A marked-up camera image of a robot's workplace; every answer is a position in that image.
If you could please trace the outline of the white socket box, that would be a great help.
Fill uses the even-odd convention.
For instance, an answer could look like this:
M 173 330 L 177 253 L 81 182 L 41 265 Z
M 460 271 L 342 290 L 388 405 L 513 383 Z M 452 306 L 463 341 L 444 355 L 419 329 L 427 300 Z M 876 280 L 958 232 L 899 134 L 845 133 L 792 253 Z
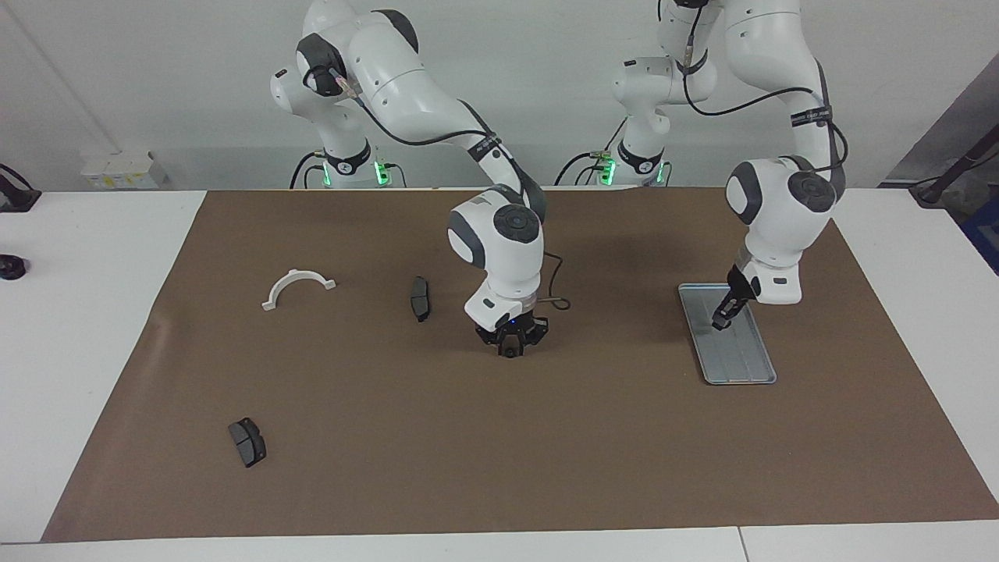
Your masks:
M 86 157 L 80 177 L 96 190 L 157 190 L 169 182 L 151 151 Z

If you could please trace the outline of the grey partition panel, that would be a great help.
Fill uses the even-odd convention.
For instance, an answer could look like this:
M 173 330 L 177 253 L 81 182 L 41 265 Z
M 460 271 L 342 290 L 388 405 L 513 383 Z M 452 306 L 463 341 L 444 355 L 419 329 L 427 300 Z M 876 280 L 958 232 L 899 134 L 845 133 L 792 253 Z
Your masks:
M 944 173 L 999 123 L 999 55 L 955 99 L 879 187 L 907 186 Z

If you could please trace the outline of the black clamp mount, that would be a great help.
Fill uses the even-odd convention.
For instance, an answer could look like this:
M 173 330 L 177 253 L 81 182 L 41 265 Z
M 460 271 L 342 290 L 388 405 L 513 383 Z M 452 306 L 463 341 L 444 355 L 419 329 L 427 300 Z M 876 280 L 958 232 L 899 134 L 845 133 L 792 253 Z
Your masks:
M 41 195 L 19 172 L 0 162 L 0 213 L 28 212 Z

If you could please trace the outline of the grooved grey brake pad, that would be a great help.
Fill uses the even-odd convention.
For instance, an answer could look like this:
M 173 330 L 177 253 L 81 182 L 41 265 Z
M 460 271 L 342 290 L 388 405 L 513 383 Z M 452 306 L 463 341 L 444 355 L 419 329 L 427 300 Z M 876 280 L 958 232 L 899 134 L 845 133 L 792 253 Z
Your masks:
M 254 464 L 265 459 L 267 448 L 265 448 L 263 434 L 252 419 L 242 418 L 233 422 L 229 424 L 228 431 L 243 466 L 251 468 Z

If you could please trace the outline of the white curved plastic bracket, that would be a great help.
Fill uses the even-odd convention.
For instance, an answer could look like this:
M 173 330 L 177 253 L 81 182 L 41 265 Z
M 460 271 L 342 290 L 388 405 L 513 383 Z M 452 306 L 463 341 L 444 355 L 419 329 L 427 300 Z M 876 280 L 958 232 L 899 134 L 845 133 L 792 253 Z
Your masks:
M 335 289 L 338 284 L 332 278 L 324 277 L 321 273 L 311 271 L 311 270 L 299 270 L 292 269 L 289 270 L 284 276 L 279 277 L 274 284 L 271 285 L 270 291 L 268 292 L 268 298 L 264 302 L 261 302 L 261 309 L 264 311 L 275 310 L 279 303 L 279 295 L 292 285 L 293 283 L 302 281 L 314 281 L 318 283 L 325 290 Z

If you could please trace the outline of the brown table mat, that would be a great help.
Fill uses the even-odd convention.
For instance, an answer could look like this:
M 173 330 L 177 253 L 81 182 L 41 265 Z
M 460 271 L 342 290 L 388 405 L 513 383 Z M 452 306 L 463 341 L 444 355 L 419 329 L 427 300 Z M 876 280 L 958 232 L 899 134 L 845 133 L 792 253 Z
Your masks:
M 721 189 L 550 194 L 572 309 L 540 307 L 517 359 L 464 313 L 484 276 L 446 217 L 467 199 L 204 197 L 43 540 L 999 518 L 835 226 L 803 302 L 752 309 L 777 383 L 709 386 L 677 288 L 721 281 L 745 237 Z M 292 269 L 336 288 L 261 309 Z

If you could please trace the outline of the black stand pole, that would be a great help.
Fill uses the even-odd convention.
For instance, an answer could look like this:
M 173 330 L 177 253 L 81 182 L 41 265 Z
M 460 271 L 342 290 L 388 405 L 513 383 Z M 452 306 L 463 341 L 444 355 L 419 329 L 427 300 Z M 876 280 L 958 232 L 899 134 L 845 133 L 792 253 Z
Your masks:
M 937 208 L 947 188 L 969 171 L 986 165 L 996 157 L 999 157 L 999 144 L 986 148 L 972 148 L 942 173 L 914 182 L 908 192 L 921 207 Z

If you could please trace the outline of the silver metal tray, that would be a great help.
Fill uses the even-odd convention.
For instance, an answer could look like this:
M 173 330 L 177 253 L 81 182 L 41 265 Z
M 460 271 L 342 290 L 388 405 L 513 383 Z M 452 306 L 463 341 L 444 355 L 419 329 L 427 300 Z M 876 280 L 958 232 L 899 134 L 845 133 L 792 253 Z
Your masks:
M 750 306 L 745 306 L 728 328 L 713 327 L 713 313 L 727 291 L 727 285 L 717 283 L 678 286 L 679 301 L 704 380 L 713 386 L 774 384 L 777 371 Z

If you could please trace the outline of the blue crate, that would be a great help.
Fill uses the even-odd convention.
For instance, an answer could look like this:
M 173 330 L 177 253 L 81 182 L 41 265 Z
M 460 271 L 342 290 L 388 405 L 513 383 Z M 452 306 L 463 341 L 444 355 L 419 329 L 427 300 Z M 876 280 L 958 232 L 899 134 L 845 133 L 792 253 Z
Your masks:
M 999 197 L 989 200 L 967 218 L 960 230 L 999 276 Z

